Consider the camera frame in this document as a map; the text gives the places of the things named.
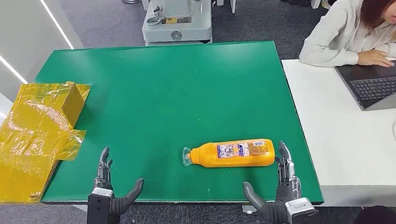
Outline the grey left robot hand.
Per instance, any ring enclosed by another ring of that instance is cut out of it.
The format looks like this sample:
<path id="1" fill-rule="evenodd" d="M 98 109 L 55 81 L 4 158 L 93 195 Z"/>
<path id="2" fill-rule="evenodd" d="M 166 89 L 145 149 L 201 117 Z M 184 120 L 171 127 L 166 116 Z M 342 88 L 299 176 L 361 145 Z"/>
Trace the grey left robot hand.
<path id="1" fill-rule="evenodd" d="M 126 196 L 118 198 L 114 195 L 113 186 L 111 185 L 111 164 L 109 159 L 109 147 L 105 147 L 100 155 L 97 177 L 95 179 L 93 194 L 109 198 L 109 213 L 114 216 L 120 216 L 125 213 L 140 195 L 144 186 L 144 179 L 138 178 L 133 189 Z"/>

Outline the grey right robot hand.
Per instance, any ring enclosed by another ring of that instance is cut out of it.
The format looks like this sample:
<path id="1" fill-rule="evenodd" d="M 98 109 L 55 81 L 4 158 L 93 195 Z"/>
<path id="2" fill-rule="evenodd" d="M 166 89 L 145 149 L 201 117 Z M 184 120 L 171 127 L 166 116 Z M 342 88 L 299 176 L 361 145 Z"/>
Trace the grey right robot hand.
<path id="1" fill-rule="evenodd" d="M 246 199 L 265 220 L 273 224 L 292 224 L 292 214 L 287 210 L 286 204 L 301 198 L 300 180 L 296 176 L 290 151 L 283 141 L 279 143 L 278 152 L 279 156 L 275 157 L 278 166 L 275 201 L 264 201 L 247 181 L 243 182 L 243 191 Z"/>

